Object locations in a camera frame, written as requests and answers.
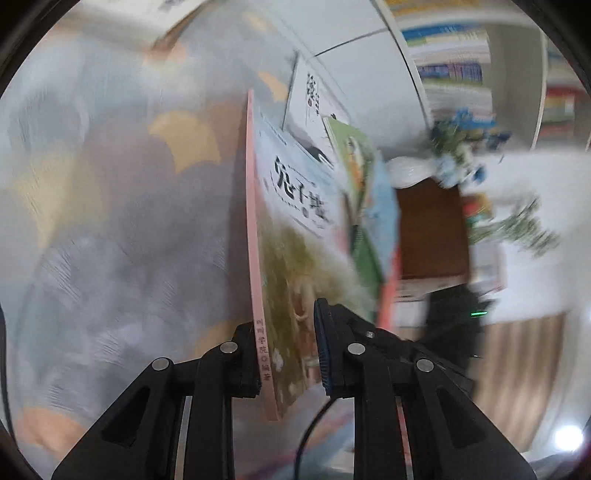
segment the book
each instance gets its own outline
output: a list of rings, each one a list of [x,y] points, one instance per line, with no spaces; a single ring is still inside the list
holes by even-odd
[[[381,155],[376,155],[366,181],[353,245],[353,259],[361,283],[375,299],[384,295],[386,284],[397,280],[394,278],[393,246],[398,244],[399,218],[400,209],[388,170]]]
[[[542,124],[538,137],[542,140],[570,140],[574,137],[574,122]]]
[[[583,83],[560,50],[550,40],[546,48],[548,57],[548,87],[566,87],[584,92]]]
[[[346,198],[327,165],[271,125],[249,92],[246,224],[256,349],[267,416],[321,381],[314,301],[371,319],[350,254]]]
[[[544,99],[542,123],[574,120],[575,95],[547,96]]]
[[[407,44],[417,67],[491,62],[488,34],[483,28],[413,38]]]
[[[479,63],[447,63],[417,67],[420,77],[431,80],[469,82],[482,84],[482,67]]]
[[[82,0],[61,20],[65,27],[139,48],[172,48],[208,0]]]
[[[283,129],[288,131],[308,153],[343,177],[339,159],[326,132],[323,117],[330,116],[349,124],[350,117],[318,73],[298,55],[291,81]]]
[[[411,56],[417,67],[439,63],[482,64],[491,62],[491,52],[488,42],[485,40],[476,40],[470,45],[465,43],[421,45],[411,48]]]
[[[410,40],[429,37],[431,35],[464,32],[466,30],[473,30],[477,27],[478,26],[476,24],[431,25],[428,27],[418,27],[409,30],[404,30],[402,32],[402,36],[404,36],[404,40],[408,42]]]
[[[396,17],[424,14],[436,10],[474,8],[480,0],[386,0]]]
[[[365,177],[375,159],[375,150],[369,138],[360,130],[326,116],[324,125],[340,162],[344,166],[348,186],[346,188],[350,221],[356,225],[359,221],[362,195],[365,191]]]
[[[407,45],[409,47],[418,47],[424,45],[438,45],[438,44],[450,44],[450,43],[458,43],[461,44],[462,42],[470,42],[474,40],[480,40],[482,38],[488,38],[486,34],[486,30],[479,28],[475,30],[465,30],[461,32],[451,32],[451,33],[441,33],[438,35],[430,35],[428,37],[420,37],[420,38],[413,38],[412,40],[407,40]]]
[[[456,112],[468,109],[475,117],[485,120],[493,115],[492,91],[483,86],[423,82],[429,107],[433,112]]]

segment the bookshelf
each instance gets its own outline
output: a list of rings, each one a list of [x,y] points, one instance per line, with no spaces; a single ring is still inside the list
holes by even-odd
[[[374,0],[391,34],[400,46],[408,70],[424,105],[423,83],[402,32],[442,24],[481,24],[487,30],[491,63],[482,65],[483,85],[490,88],[498,125],[511,130],[505,151],[554,148],[558,142],[540,141],[548,78],[547,38],[535,22],[510,0],[479,0],[475,6],[426,9],[395,17],[384,0]],[[591,143],[591,98],[576,102],[572,141],[560,142],[578,150]]]

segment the book on shelf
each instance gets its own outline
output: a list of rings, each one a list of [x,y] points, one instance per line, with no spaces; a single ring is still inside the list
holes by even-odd
[[[572,140],[574,137],[574,122],[548,122],[540,127],[538,138],[541,140]]]
[[[560,50],[550,40],[548,40],[546,52],[548,56],[547,85],[549,87],[572,88],[584,92],[584,87],[579,77]]]
[[[547,96],[544,100],[542,123],[574,121],[576,96]]]
[[[447,63],[490,63],[486,30],[477,27],[453,33],[413,37],[408,51],[417,67]]]
[[[482,67],[479,63],[447,63],[417,67],[423,80],[482,84]]]
[[[492,91],[484,86],[469,86],[461,83],[423,82],[427,102],[433,112],[453,111],[466,108],[474,116],[484,120],[493,116]]]
[[[375,167],[378,155],[373,158]],[[382,268],[388,244],[392,252],[397,247],[397,205],[391,188],[388,202],[383,185],[370,180],[371,171],[372,201],[361,201],[357,218],[366,235],[366,254],[373,255],[365,261],[370,268]],[[380,181],[387,181],[382,173]],[[306,389],[322,381],[314,334],[316,298],[341,303],[367,320],[379,305],[367,286],[368,273],[362,276],[353,258],[348,208],[334,170],[288,132],[276,129],[250,91],[246,224],[256,348],[270,420],[280,419]],[[376,216],[379,208],[382,213]]]
[[[426,27],[410,28],[404,30],[402,36],[407,42],[411,40],[422,39],[432,35],[450,34],[465,32],[467,30],[475,30],[479,28],[477,24],[443,24],[443,25],[429,25]]]
[[[445,9],[474,8],[480,0],[386,0],[396,17]]]
[[[441,44],[460,44],[465,45],[467,42],[478,41],[481,39],[488,39],[486,30],[482,28],[474,28],[472,30],[464,30],[460,32],[441,33],[436,35],[429,35],[427,37],[413,38],[407,40],[409,47],[419,47],[425,45],[437,46]]]
[[[208,0],[82,0],[60,24],[130,46],[168,50],[206,3]]]

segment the white book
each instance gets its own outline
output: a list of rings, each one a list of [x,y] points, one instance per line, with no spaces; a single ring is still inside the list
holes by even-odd
[[[141,48],[170,48],[208,0],[81,0],[65,26]]]
[[[304,57],[298,55],[283,130],[289,132],[310,155],[325,163],[335,178],[346,184],[346,172],[323,122],[327,116],[347,125],[351,122],[349,114],[328,85]]]

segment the black cable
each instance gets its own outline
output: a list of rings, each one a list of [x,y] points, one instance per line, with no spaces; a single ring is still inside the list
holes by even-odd
[[[8,387],[6,379],[6,342],[6,321],[4,320],[4,312],[0,306],[0,390],[2,393],[2,406],[4,407],[6,427],[8,433],[14,440],[14,429],[12,428],[12,416],[10,415],[10,405],[8,403]]]
[[[328,402],[326,402],[326,404],[324,404],[324,407],[322,407],[320,411],[316,414],[316,417],[314,417],[314,420],[312,420],[310,425],[308,425],[308,428],[306,429],[304,436],[301,438],[300,445],[297,448],[297,453],[295,454],[294,480],[300,480],[301,458],[304,453],[304,449],[306,448],[306,443],[308,443],[308,440],[310,439],[310,435],[312,435],[312,432],[316,428],[316,425],[318,425],[318,422],[322,420],[324,414],[328,412],[329,408],[332,407],[336,401],[337,398],[331,398]]]

